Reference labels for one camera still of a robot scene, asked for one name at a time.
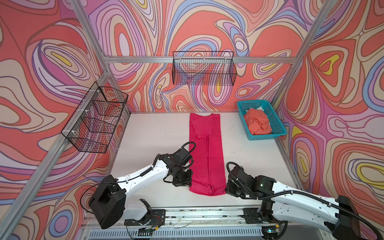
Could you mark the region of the magenta t shirt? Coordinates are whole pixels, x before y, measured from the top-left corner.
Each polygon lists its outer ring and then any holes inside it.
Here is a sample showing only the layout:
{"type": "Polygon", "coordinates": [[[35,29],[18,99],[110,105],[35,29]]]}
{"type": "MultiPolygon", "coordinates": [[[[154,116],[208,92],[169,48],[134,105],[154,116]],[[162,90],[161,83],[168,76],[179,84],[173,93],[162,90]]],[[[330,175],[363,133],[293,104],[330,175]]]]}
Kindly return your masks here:
{"type": "Polygon", "coordinates": [[[190,191],[209,197],[224,195],[227,182],[220,115],[190,114],[189,135],[190,141],[196,143],[190,191]]]}

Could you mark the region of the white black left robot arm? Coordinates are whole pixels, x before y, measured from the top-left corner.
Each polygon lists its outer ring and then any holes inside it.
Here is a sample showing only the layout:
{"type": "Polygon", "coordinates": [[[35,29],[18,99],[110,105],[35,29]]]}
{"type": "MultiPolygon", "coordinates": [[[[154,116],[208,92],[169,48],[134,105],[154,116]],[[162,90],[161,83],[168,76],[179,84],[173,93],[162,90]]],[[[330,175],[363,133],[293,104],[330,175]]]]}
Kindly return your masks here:
{"type": "Polygon", "coordinates": [[[172,154],[156,155],[151,165],[132,174],[119,178],[104,177],[92,186],[95,192],[80,206],[94,215],[103,230],[120,220],[124,220],[126,227],[141,226],[141,232],[157,230],[165,223],[166,210],[154,210],[145,199],[134,202],[130,197],[158,180],[174,187],[190,187],[195,148],[195,142],[187,142],[172,154]]]}

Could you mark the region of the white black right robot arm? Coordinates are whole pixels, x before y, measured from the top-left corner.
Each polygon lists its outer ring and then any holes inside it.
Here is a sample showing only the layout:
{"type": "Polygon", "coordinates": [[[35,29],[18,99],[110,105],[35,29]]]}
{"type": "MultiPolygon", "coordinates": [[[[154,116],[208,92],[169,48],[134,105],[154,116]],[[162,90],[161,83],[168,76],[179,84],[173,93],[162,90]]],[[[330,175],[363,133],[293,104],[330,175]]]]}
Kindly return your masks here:
{"type": "Polygon", "coordinates": [[[361,217],[346,196],[327,198],[289,187],[273,178],[252,177],[234,162],[226,164],[229,172],[226,193],[243,200],[261,201],[258,208],[244,208],[247,224],[283,224],[278,233],[267,232],[268,240],[277,240],[285,233],[288,223],[308,225],[327,233],[336,240],[361,240],[361,227],[371,229],[378,240],[380,231],[361,217]]]}

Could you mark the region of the coral red t shirt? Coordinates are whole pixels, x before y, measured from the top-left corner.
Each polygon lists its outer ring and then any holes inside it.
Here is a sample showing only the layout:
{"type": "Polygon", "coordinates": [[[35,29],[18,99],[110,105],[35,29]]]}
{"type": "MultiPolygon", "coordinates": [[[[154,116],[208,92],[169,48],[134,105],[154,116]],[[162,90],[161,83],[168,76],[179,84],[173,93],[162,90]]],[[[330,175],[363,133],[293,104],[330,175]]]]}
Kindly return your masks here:
{"type": "Polygon", "coordinates": [[[262,110],[249,109],[244,119],[252,135],[267,135],[272,132],[270,120],[262,110]]]}

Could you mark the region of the teal plastic basket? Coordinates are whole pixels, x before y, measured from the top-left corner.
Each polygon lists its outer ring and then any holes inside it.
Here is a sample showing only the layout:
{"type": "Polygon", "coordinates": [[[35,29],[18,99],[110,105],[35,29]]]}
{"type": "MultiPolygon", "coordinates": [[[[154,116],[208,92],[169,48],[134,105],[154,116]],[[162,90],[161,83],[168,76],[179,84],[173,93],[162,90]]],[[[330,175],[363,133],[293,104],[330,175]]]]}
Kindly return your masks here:
{"type": "Polygon", "coordinates": [[[285,136],[287,134],[287,130],[285,129],[283,123],[281,122],[277,113],[275,112],[272,105],[268,101],[266,100],[239,101],[237,102],[237,107],[238,107],[239,116],[248,140],[250,141],[272,140],[272,139],[276,139],[277,137],[285,136]],[[244,115],[249,109],[257,109],[260,106],[263,107],[264,113],[267,115],[268,119],[270,120],[272,132],[267,135],[252,135],[246,125],[244,115]]]}

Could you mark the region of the aluminium frame corner post right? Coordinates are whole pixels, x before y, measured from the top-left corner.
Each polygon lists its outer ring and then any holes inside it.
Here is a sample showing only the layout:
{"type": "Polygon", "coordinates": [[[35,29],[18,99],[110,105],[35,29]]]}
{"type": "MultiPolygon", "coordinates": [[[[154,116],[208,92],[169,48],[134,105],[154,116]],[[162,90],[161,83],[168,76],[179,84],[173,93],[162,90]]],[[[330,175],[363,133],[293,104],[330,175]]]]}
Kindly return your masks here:
{"type": "Polygon", "coordinates": [[[321,6],[317,16],[315,17],[306,37],[304,38],[299,51],[296,55],[295,62],[290,66],[289,70],[287,71],[284,79],[282,80],[281,84],[279,85],[278,89],[276,90],[276,93],[271,101],[271,105],[274,107],[274,109],[277,109],[283,96],[284,92],[286,91],[286,88],[290,81],[294,78],[296,71],[299,69],[301,62],[304,59],[305,53],[309,49],[311,43],[314,41],[317,33],[320,31],[323,23],[326,21],[326,18],[334,5],[337,1],[332,0],[326,0],[323,2],[323,5],[321,6]]]}

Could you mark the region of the aluminium frame corner post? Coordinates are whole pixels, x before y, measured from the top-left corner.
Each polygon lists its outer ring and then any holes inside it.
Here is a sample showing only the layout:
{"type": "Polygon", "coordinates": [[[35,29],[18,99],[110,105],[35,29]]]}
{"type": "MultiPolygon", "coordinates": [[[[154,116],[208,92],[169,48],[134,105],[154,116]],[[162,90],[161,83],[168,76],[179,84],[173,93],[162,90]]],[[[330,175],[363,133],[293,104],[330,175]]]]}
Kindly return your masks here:
{"type": "Polygon", "coordinates": [[[110,65],[106,62],[106,56],[100,47],[98,38],[92,28],[90,19],[85,11],[84,6],[82,5],[81,1],[72,0],[70,1],[73,10],[85,32],[85,37],[88,40],[90,47],[94,51],[97,60],[99,61],[99,65],[101,66],[103,70],[103,74],[101,77],[99,77],[97,83],[99,86],[106,86],[109,84],[111,87],[120,90],[120,86],[114,77],[110,65]]]}
{"type": "Polygon", "coordinates": [[[317,16],[315,17],[306,37],[304,38],[299,51],[296,55],[295,62],[290,66],[289,70],[287,71],[284,79],[282,80],[281,84],[279,85],[278,89],[276,90],[276,93],[271,101],[271,105],[274,107],[274,109],[277,109],[283,96],[284,92],[286,91],[286,88],[290,81],[294,78],[296,71],[299,69],[301,62],[304,59],[305,53],[309,49],[311,43],[314,41],[317,33],[320,31],[323,23],[326,21],[326,18],[334,5],[337,1],[332,0],[326,0],[323,2],[323,5],[321,6],[317,16]]]}

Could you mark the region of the aluminium left wall bar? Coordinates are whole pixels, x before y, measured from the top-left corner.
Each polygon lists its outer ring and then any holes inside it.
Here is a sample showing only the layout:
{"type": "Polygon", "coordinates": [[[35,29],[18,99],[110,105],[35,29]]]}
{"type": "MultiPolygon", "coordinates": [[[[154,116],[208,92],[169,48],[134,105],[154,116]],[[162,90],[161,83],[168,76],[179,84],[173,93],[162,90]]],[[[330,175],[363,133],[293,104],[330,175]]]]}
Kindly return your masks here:
{"type": "MultiPolygon", "coordinates": [[[[104,86],[110,76],[111,72],[109,70],[104,71],[101,77],[90,88],[82,102],[78,105],[73,115],[70,117],[70,120],[67,122],[66,127],[69,128],[67,130],[68,132],[80,119],[80,116],[86,112],[85,108],[91,101],[97,87],[104,86]]],[[[22,217],[26,213],[27,209],[31,205],[32,201],[36,197],[37,193],[41,189],[42,185],[53,170],[53,167],[58,162],[60,156],[63,154],[68,144],[69,141],[66,136],[63,134],[59,134],[59,137],[54,142],[53,146],[50,148],[50,150],[48,151],[44,159],[41,161],[41,163],[38,165],[30,179],[27,181],[26,185],[23,187],[17,198],[14,200],[10,208],[2,217],[2,240],[6,240],[12,235],[12,233],[16,229],[17,225],[21,221],[22,217]]]]}

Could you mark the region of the aluminium frame corner post left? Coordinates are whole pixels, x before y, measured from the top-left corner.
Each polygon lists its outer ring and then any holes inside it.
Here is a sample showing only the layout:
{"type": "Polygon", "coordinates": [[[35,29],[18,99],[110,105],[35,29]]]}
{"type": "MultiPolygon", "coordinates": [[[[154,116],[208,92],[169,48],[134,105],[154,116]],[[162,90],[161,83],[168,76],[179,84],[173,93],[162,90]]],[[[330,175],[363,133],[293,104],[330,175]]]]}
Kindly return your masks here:
{"type": "Polygon", "coordinates": [[[99,77],[97,83],[99,86],[106,86],[109,84],[111,87],[120,90],[120,86],[114,77],[110,65],[106,62],[106,56],[100,47],[98,38],[92,28],[90,19],[85,11],[84,6],[82,5],[81,1],[72,0],[70,1],[73,10],[85,32],[85,37],[88,40],[90,47],[94,51],[97,60],[99,61],[99,65],[101,66],[103,70],[103,74],[101,77],[99,77]]]}

